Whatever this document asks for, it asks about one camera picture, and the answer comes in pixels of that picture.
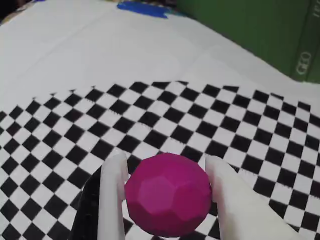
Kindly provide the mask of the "black-backed white gripper finger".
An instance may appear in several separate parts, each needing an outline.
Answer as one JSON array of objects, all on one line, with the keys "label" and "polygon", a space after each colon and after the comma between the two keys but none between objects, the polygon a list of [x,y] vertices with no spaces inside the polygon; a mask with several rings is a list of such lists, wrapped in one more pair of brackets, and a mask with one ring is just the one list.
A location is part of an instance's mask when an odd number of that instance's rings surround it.
[{"label": "black-backed white gripper finger", "polygon": [[128,180],[124,153],[107,158],[86,181],[71,229],[73,240],[124,240],[122,201]]}]

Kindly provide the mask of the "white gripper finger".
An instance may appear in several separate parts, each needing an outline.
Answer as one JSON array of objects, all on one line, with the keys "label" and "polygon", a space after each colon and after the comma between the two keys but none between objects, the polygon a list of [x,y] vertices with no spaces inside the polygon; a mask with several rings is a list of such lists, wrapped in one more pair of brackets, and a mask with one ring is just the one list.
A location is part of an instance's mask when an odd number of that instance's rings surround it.
[{"label": "white gripper finger", "polygon": [[301,240],[297,233],[223,159],[205,157],[222,240]]}]

